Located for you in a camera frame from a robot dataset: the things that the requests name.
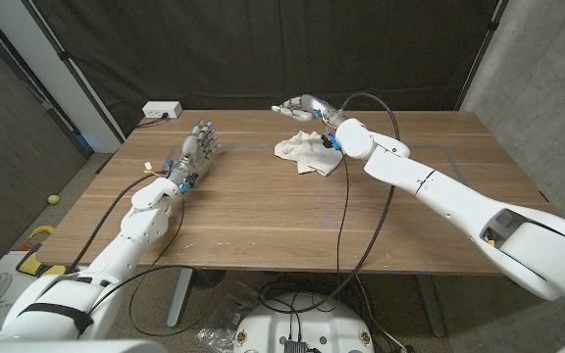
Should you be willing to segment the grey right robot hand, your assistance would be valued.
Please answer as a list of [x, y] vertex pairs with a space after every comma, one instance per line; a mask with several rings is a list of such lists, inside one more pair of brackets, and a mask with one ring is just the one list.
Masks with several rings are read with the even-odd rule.
[[347, 117], [330, 103], [313, 95], [303, 94], [289, 98], [271, 110], [302, 123], [319, 121], [325, 126], [338, 128]]

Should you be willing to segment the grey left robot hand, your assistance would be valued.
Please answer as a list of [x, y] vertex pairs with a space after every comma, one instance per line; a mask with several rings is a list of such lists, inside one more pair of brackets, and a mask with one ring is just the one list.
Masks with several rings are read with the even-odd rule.
[[205, 176], [213, 156], [219, 150], [212, 123], [200, 120], [182, 143], [180, 156], [170, 167], [167, 178], [181, 193], [186, 193]]

